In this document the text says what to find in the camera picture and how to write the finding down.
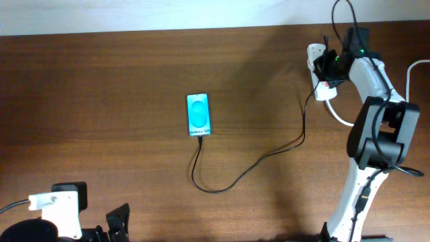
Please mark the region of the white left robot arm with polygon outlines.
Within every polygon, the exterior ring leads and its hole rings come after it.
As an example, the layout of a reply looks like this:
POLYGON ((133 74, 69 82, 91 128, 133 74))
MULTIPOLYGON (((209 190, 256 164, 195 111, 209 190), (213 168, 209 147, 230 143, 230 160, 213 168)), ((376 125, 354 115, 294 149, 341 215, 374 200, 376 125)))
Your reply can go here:
POLYGON ((83 229, 82 236, 78 239, 60 236, 57 227, 47 220, 24 220, 6 229, 1 234, 1 242, 129 242, 129 216, 130 206, 125 203, 106 214, 108 232, 97 225, 94 229, 83 229))

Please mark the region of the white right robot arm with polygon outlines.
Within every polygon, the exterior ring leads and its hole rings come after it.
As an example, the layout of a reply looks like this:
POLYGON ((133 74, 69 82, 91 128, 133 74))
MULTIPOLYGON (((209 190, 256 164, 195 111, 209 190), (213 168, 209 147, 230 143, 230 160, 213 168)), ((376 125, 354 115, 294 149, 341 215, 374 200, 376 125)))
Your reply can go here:
POLYGON ((369 38, 368 29, 349 28, 340 54, 329 50, 327 43, 307 48, 316 100, 333 99, 336 86, 349 80, 363 103, 347 139, 347 181, 336 210, 323 225, 320 241, 362 241, 364 221, 388 174, 397 170, 423 176, 402 166, 420 109, 396 92, 381 55, 368 50, 369 38))

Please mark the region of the blue Galaxy smartphone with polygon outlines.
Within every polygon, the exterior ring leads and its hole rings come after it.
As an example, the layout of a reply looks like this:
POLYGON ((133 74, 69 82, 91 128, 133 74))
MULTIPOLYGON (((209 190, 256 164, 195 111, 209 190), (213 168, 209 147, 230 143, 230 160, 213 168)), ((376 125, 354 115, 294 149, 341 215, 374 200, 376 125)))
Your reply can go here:
POLYGON ((187 96, 187 118, 190 136, 211 134, 210 110, 207 93, 187 96))

